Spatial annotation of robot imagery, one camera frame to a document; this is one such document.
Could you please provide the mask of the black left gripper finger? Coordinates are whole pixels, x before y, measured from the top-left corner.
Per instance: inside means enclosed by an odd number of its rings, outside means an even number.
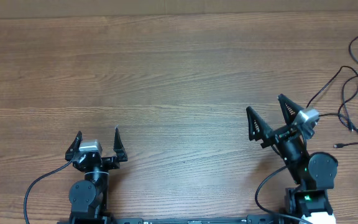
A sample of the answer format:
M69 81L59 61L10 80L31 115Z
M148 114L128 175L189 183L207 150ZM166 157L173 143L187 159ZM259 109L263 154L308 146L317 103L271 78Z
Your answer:
M74 158L75 154L79 151L79 147L82 140L83 140L82 132L78 131L74 141L71 143L70 147L67 149L65 153L66 161L71 161Z
M121 141L121 136L120 136L118 127L115 127L113 151L116 153L116 159L119 162L127 162L128 161L127 152L126 152L124 145Z

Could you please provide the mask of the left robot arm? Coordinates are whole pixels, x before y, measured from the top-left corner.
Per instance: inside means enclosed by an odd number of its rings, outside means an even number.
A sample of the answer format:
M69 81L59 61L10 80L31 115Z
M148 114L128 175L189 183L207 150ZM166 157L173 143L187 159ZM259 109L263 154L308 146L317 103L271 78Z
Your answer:
M85 141L82 132L65 153L65 160L75 169L84 173L84 179L75 182L68 193L71 211L67 220L60 223L115 223L108 212L109 171L120 168L120 163L128 161L121 141L119 129L114 132L114 156L102 156L103 148L95 140Z

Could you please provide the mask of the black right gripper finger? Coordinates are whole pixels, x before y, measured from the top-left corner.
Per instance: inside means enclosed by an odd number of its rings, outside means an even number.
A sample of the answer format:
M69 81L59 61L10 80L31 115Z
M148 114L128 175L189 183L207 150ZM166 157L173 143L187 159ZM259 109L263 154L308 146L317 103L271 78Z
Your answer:
M296 104L283 94L278 95L278 102L280 103L280 107L286 124L292 124L297 114L301 110L303 110L303 107Z
M249 140L270 140L273 129L259 116L259 114L251 107L246 108L247 120L249 126Z

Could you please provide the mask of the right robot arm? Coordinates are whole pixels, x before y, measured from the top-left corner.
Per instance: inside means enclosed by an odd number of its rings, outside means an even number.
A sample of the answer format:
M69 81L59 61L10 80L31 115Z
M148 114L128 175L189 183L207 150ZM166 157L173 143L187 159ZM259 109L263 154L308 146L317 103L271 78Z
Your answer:
M334 188L338 161L326 152L307 151L307 141L314 135L319 112L304 108L285 95L278 96L285 125L271 128L252 108L247 107L249 139L260 141L262 148L270 147L280 156L284 166L268 175L258 186L254 199L272 177L283 170L289 171L294 188L285 190L285 208L278 212L262 205L265 215L248 215L247 223L335 223L328 190Z

